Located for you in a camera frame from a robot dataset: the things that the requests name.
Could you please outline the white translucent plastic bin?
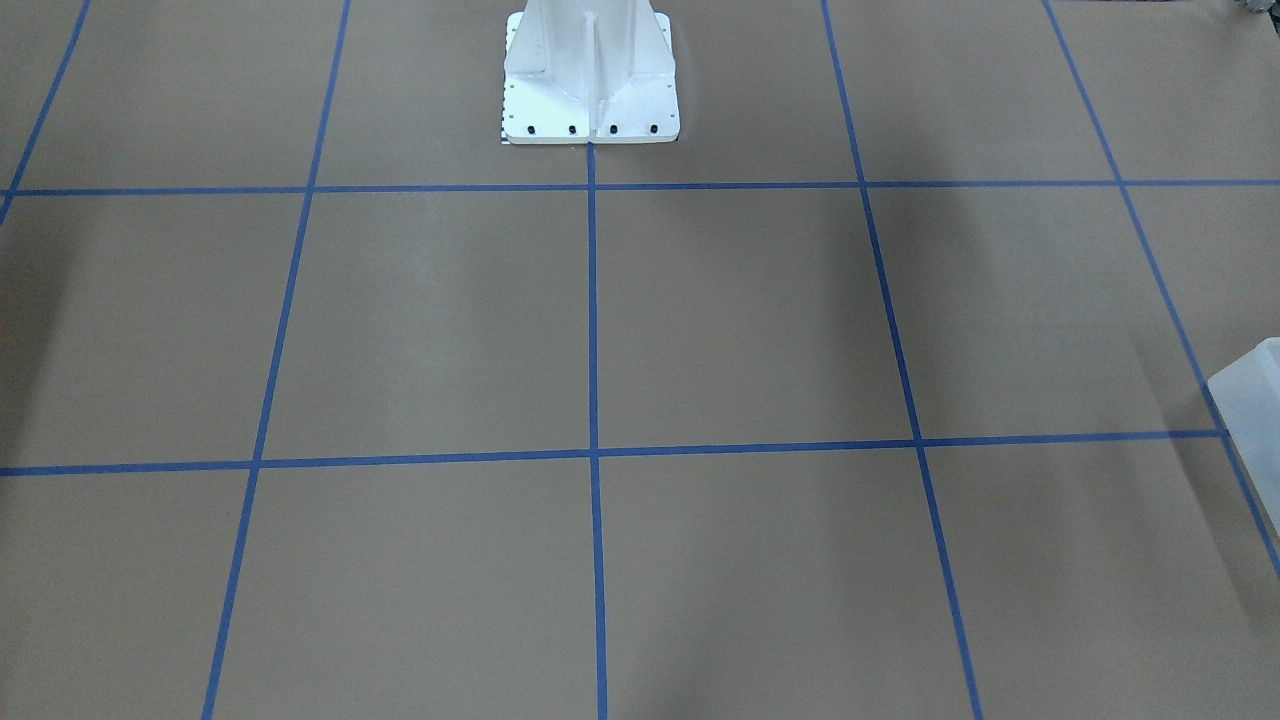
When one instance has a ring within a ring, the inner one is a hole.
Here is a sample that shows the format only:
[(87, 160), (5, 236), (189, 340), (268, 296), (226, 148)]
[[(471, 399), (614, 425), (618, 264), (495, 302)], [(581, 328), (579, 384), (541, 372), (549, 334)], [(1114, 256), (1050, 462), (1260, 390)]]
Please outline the white translucent plastic bin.
[(1268, 520), (1279, 521), (1279, 338), (1262, 340), (1208, 379), (1210, 393)]

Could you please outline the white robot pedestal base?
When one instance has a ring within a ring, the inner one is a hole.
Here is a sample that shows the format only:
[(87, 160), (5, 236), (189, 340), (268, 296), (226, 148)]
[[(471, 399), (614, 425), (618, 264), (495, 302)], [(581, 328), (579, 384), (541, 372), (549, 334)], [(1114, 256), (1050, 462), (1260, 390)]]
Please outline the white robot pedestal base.
[(527, 1), (506, 19), (500, 138), (669, 143), (681, 135), (671, 18), (649, 1)]

